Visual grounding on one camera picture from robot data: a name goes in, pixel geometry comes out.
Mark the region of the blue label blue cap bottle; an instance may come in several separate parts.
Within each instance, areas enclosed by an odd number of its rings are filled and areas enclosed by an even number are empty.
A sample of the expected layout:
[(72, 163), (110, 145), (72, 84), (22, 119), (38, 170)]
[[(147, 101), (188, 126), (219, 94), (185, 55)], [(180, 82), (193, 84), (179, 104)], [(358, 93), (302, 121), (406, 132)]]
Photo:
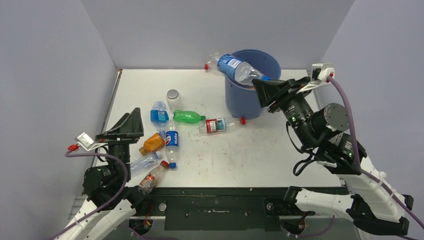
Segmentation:
[(224, 54), (217, 60), (217, 70), (241, 85), (253, 86), (253, 80), (269, 81), (263, 74), (248, 62), (230, 54)]

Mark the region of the pepsi bottle blue cap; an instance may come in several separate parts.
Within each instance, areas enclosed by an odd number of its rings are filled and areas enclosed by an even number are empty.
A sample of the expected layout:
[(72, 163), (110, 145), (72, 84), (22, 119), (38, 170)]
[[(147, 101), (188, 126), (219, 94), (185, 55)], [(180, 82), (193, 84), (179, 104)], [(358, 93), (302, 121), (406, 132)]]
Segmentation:
[(165, 132), (165, 154), (171, 170), (177, 169), (177, 162), (180, 159), (179, 142), (177, 123), (174, 120), (170, 120)]

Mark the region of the red label clear bottle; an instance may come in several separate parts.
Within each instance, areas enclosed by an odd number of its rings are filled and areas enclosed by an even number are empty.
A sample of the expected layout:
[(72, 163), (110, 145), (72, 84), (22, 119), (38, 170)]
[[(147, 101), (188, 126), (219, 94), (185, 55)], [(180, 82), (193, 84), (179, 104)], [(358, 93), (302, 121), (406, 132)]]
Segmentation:
[(215, 135), (234, 132), (242, 129), (247, 124), (247, 120), (237, 117), (218, 117), (201, 120), (198, 123), (198, 131), (201, 135)]

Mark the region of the clear bottle near left arm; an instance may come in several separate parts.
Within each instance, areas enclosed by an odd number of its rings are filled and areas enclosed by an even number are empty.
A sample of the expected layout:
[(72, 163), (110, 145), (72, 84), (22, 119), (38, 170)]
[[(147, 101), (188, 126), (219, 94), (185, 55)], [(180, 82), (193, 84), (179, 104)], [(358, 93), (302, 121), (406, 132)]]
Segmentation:
[(162, 153), (160, 151), (148, 153), (132, 162), (130, 165), (130, 171), (132, 174), (138, 173), (161, 159)]

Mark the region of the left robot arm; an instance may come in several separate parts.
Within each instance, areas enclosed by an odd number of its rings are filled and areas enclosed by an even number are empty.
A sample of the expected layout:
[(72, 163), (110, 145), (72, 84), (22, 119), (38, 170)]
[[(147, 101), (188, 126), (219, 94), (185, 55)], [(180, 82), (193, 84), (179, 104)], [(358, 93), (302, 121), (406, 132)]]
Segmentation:
[(105, 165), (88, 168), (83, 178), (82, 206), (54, 240), (101, 240), (124, 219), (149, 210), (148, 194), (131, 180), (130, 145), (144, 136), (140, 108), (125, 113), (110, 129), (91, 139), (86, 133), (75, 138), (65, 156), (104, 157)]

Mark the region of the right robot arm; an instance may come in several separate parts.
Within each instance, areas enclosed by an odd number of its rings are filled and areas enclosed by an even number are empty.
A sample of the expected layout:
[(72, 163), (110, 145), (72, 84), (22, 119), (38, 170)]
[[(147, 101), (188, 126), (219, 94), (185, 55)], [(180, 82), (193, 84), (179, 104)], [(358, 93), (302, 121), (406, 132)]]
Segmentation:
[(358, 229), (378, 236), (408, 234), (405, 214), (414, 199), (397, 193), (376, 170), (365, 149), (347, 133), (348, 113), (344, 106), (331, 103), (314, 111), (306, 100), (309, 77), (300, 80), (254, 79), (260, 106), (268, 112), (282, 112), (286, 128), (292, 129), (301, 143), (298, 151), (308, 158), (293, 168), (300, 175), (312, 163), (326, 168), (344, 180), (349, 194), (321, 193), (291, 186), (283, 199), (289, 214), (298, 211), (323, 213), (351, 221)]

